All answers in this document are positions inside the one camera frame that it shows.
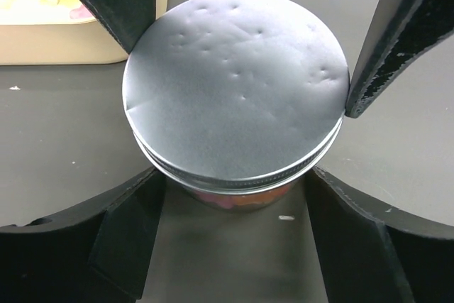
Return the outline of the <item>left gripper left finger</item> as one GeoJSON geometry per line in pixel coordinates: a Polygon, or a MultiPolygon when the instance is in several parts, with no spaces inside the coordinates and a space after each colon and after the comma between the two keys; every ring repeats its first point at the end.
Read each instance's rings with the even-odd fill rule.
{"type": "Polygon", "coordinates": [[[138,301],[165,189],[164,175],[148,169],[68,209],[2,226],[1,301],[138,301]]]}

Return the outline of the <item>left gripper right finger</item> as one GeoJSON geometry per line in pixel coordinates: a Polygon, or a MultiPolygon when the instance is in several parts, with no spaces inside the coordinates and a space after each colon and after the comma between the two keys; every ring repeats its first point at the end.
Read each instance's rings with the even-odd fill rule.
{"type": "Polygon", "coordinates": [[[452,302],[453,227],[313,168],[304,191],[330,302],[452,302]]]}

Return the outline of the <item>round grey jar lid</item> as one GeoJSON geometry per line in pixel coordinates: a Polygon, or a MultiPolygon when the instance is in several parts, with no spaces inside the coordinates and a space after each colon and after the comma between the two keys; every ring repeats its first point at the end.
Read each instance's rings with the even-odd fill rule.
{"type": "Polygon", "coordinates": [[[331,147],[350,77],[330,29],[290,0],[188,0],[129,55],[126,118],[149,161],[204,192],[291,182],[331,147]]]}

